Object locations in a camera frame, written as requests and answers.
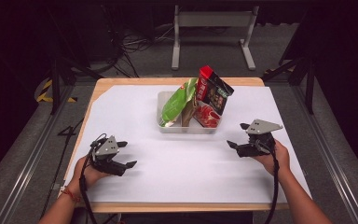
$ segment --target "green snack bag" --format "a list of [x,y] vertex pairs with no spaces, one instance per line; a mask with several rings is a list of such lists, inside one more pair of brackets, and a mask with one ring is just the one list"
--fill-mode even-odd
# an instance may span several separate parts
[[197,80],[196,77],[192,77],[171,96],[164,107],[162,107],[159,126],[170,127],[176,122],[187,102],[194,96]]
[[196,100],[196,94],[194,94],[182,110],[182,127],[188,127],[190,125],[190,120],[196,113],[197,107],[199,107],[199,103]]

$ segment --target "human arm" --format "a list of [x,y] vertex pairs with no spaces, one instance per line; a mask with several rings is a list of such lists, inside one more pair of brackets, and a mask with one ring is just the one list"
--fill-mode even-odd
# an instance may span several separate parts
[[[79,178],[83,164],[86,157],[80,158],[75,166],[74,175],[66,187],[74,197],[81,197]],[[109,174],[101,173],[95,170],[92,166],[88,166],[84,171],[87,181],[87,187],[93,186],[99,179],[108,176]],[[72,214],[74,213],[76,202],[69,194],[62,193],[54,204],[49,208],[46,214],[39,220],[39,224],[45,223],[70,223]]]
[[[279,141],[275,140],[275,142],[276,157],[280,165],[278,178],[294,223],[332,223],[296,180],[290,170],[290,157],[287,148]],[[273,174],[274,162],[271,155],[258,156],[254,159],[262,163],[270,174]]]

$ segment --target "bracelet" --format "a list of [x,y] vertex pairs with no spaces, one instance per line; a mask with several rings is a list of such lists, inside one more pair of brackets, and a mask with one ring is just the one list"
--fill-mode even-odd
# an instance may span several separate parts
[[72,201],[74,201],[75,203],[79,203],[80,200],[81,200],[81,197],[76,197],[72,192],[71,190],[68,189],[67,186],[64,186],[65,189],[64,190],[61,190],[61,193],[64,193],[64,194],[67,194],[69,195],[69,197],[71,197]]

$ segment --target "white paper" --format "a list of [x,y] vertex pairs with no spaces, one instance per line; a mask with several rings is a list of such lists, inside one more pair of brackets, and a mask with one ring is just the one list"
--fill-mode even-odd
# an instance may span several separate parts
[[[74,161],[86,155],[100,134],[127,141],[114,161],[138,161],[123,176],[109,176],[88,190],[91,202],[115,203],[271,203],[273,176],[250,158],[239,158],[227,140],[246,144],[240,123],[254,119],[283,125],[273,132],[289,150],[291,169],[305,191],[280,113],[268,87],[233,86],[215,134],[161,133],[156,121],[158,93],[178,86],[114,86],[91,108]],[[66,179],[72,178],[75,162]],[[278,203],[286,203],[282,189]]]

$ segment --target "clear plastic container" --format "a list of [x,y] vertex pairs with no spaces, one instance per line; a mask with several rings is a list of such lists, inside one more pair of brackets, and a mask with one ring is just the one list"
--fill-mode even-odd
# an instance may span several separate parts
[[[161,91],[158,93],[158,106],[157,106],[157,125],[161,117],[161,111],[167,101],[174,94],[174,91]],[[194,118],[191,119],[188,127],[182,127],[182,117],[179,118],[171,127],[161,127],[158,125],[161,133],[191,133],[191,134],[213,134],[216,133],[216,128],[204,128]]]

